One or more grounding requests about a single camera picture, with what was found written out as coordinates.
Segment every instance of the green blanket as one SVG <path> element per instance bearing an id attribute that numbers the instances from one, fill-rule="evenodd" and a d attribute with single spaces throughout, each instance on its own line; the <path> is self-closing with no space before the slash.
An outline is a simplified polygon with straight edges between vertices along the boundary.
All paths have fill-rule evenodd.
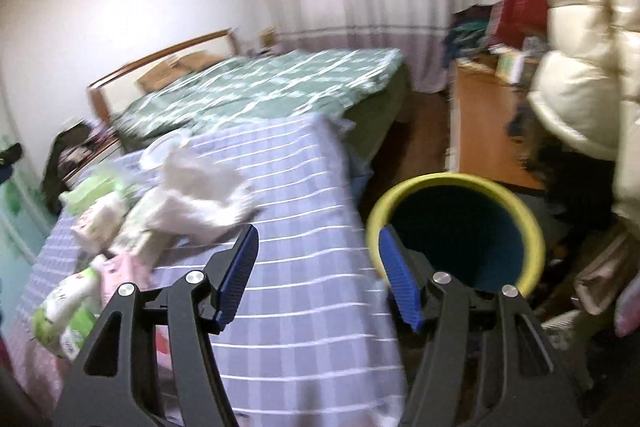
<path id="1" fill-rule="evenodd" d="M 401 64 L 398 50 L 233 57 L 139 98 L 113 126 L 124 147 L 137 150 L 178 128 L 202 134 L 308 111 L 336 118 L 385 89 Z"/>

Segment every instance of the white plate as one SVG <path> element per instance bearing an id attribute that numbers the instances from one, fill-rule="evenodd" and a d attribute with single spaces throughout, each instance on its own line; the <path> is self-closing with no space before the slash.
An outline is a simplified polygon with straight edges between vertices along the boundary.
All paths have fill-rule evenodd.
<path id="1" fill-rule="evenodd" d="M 152 171 L 164 163 L 171 151 L 185 145 L 191 138 L 187 129 L 176 129 L 159 137 L 140 156 L 140 168 L 143 171 Z"/>

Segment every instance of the bed headboard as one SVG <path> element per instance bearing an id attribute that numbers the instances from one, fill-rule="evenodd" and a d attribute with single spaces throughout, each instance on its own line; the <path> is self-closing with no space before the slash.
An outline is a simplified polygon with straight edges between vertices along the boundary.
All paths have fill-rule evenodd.
<path id="1" fill-rule="evenodd" d="M 135 62 L 125 64 L 113 73 L 89 85 L 89 100 L 95 115 L 105 124 L 111 124 L 111 113 L 119 112 L 145 94 L 137 79 L 168 56 L 182 57 L 193 52 L 206 51 L 224 57 L 239 54 L 238 42 L 231 29 L 221 30 L 171 46 Z"/>

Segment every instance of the brown pillow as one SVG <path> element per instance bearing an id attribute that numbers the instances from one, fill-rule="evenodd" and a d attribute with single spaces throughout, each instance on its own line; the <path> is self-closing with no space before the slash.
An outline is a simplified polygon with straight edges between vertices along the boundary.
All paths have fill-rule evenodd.
<path id="1" fill-rule="evenodd" d="M 225 58 L 222 55 L 214 55 L 207 52 L 194 52 L 178 58 L 178 64 L 190 71 L 202 71 L 215 66 Z"/>
<path id="2" fill-rule="evenodd" d="M 189 73 L 191 73 L 191 70 L 181 66 L 178 62 L 163 60 L 143 74 L 138 79 L 138 83 L 145 92 L 154 92 Z"/>

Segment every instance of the bucket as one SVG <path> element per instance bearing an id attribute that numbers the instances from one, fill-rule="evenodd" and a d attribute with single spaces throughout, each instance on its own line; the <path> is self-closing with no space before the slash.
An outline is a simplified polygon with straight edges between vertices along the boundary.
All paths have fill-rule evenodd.
<path id="1" fill-rule="evenodd" d="M 510 190 L 484 178 L 427 174 L 378 200 L 367 220 L 367 245 L 385 280 L 378 235 L 389 223 L 405 247 L 425 254 L 433 269 L 473 288 L 496 293 L 513 284 L 527 296 L 542 274 L 545 244 L 536 218 Z"/>

